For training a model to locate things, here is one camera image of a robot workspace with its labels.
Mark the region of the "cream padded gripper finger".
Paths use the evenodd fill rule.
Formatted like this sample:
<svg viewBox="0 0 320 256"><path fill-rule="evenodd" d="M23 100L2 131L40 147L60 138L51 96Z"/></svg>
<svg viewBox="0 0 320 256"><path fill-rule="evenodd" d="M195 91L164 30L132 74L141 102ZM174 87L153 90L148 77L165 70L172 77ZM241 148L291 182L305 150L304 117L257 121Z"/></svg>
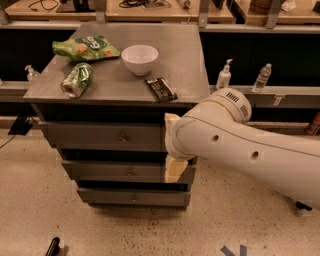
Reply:
<svg viewBox="0 0 320 256"><path fill-rule="evenodd" d="M177 160L168 155L165 163L165 181L167 183L177 182L187 166L187 160Z"/></svg>
<svg viewBox="0 0 320 256"><path fill-rule="evenodd" d="M172 125L176 121L179 121L181 119L181 117L178 116L177 114L166 113L165 116L164 116L164 119L165 119L166 129L170 130L172 128Z"/></svg>

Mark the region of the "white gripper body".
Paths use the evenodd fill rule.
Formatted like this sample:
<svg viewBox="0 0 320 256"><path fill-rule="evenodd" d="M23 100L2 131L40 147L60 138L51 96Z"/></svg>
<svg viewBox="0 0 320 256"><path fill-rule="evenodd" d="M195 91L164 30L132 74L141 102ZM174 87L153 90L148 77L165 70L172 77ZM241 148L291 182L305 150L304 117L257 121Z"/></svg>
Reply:
<svg viewBox="0 0 320 256"><path fill-rule="evenodd" d="M170 130L165 131L165 147L168 154L178 160L190 160L195 157L194 153L188 152L178 139L178 131L186 125L193 123L193 119L182 118L176 121Z"/></svg>

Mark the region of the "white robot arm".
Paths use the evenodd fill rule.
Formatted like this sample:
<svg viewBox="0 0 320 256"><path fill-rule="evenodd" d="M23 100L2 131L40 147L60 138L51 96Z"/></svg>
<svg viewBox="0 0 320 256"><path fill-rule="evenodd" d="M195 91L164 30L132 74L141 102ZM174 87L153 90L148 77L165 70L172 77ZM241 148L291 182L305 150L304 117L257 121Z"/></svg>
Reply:
<svg viewBox="0 0 320 256"><path fill-rule="evenodd" d="M320 141L250 127L250 117L241 92L220 89L183 116L165 115L166 150L176 160L224 165L320 209Z"/></svg>

